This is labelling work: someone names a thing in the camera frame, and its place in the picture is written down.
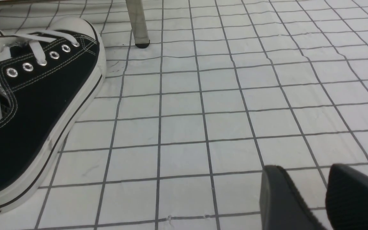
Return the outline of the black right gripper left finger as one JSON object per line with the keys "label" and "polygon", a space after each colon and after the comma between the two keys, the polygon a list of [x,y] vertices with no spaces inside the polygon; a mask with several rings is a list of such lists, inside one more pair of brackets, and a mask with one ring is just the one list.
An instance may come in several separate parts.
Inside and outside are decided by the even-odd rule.
{"label": "black right gripper left finger", "polygon": [[291,177],[280,166],[263,168],[260,199],[263,230],[325,230],[311,212]]}

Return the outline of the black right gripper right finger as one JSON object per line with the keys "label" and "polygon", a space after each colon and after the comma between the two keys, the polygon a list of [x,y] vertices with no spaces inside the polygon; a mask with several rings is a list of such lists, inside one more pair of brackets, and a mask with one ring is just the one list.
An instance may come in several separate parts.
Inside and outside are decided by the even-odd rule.
{"label": "black right gripper right finger", "polygon": [[333,164],[326,212],[335,230],[368,230],[368,176],[350,166]]}

